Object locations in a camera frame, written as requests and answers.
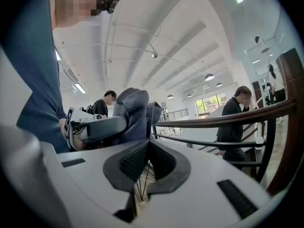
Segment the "gray fabric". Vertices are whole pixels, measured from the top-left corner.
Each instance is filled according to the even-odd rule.
[[[114,140],[114,145],[150,137],[151,126],[158,122],[162,108],[156,102],[148,102],[146,90],[128,88],[118,96],[113,116],[126,117],[128,129],[119,139]]]

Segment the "metal railing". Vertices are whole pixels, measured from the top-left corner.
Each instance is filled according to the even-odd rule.
[[[272,149],[274,146],[275,135],[276,135],[276,118],[284,115],[291,114],[296,110],[295,99],[288,99],[283,102],[273,104],[271,106],[263,107],[254,111],[249,111],[245,113],[239,113],[234,115],[226,115],[214,118],[205,118],[198,120],[186,120],[186,121],[166,121],[158,122],[153,126],[154,138],[158,137],[171,139],[183,143],[191,143],[196,145],[220,147],[225,146],[229,148],[245,148],[245,147],[261,147],[265,146],[265,150],[261,161],[230,161],[231,164],[240,167],[259,167],[256,180],[260,182],[266,172]],[[176,137],[168,137],[164,135],[159,135],[156,132],[156,126],[159,127],[179,127],[179,128],[215,128],[222,127],[229,124],[245,125],[249,124],[244,130],[247,130],[252,124],[257,122],[267,121],[267,135],[266,140],[262,144],[256,142],[203,142],[196,140],[180,139]]]
[[[188,109],[162,114],[160,122],[173,121],[188,116]]]

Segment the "man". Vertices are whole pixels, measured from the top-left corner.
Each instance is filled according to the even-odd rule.
[[[222,116],[237,114],[249,111],[251,102],[251,91],[246,86],[241,86],[236,90],[232,97],[224,106]],[[218,129],[217,141],[224,143],[241,142],[243,136],[243,125],[227,125]],[[245,154],[241,148],[219,147],[219,154],[223,155],[226,161],[244,161]]]
[[[68,152],[64,138],[66,114],[59,89],[59,67],[52,30],[97,15],[106,0],[28,0],[13,18],[8,14],[3,49],[12,65],[32,90],[17,126],[51,143],[57,153]]]
[[[103,118],[108,117],[107,105],[112,105],[112,102],[116,101],[116,93],[113,90],[109,90],[105,93],[104,97],[94,103],[92,106],[92,114],[100,114]]]

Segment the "woman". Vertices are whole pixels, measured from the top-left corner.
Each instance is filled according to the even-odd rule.
[[[275,102],[281,102],[286,99],[285,89],[283,86],[282,78],[279,79],[277,75],[274,73],[274,67],[270,64],[269,65],[269,82],[272,87],[272,93],[275,95]],[[279,124],[281,124],[283,121],[283,117],[280,117]]]

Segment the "white ceiling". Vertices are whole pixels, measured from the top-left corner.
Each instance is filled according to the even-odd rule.
[[[202,1],[210,2],[208,7],[202,8]],[[88,94],[102,95],[100,92],[109,89],[120,93],[130,86],[153,92],[189,90],[203,81],[206,73],[224,72],[232,78],[227,62],[232,50],[226,46],[232,48],[230,38],[237,39],[238,48],[248,49],[251,34],[257,31],[265,30],[273,37],[277,7],[272,1],[254,4],[255,0],[247,0],[242,5],[235,0],[219,1],[221,12],[216,13],[219,6],[214,0],[120,0],[112,15],[103,12],[75,26],[56,29],[55,45]],[[260,14],[263,17],[257,24]],[[270,22],[265,23],[269,14]],[[228,22],[224,19],[231,20],[236,30],[233,35],[226,36],[223,25]],[[259,28],[252,31],[251,23]],[[152,58],[148,42],[157,58]],[[71,89],[62,83],[61,90]]]

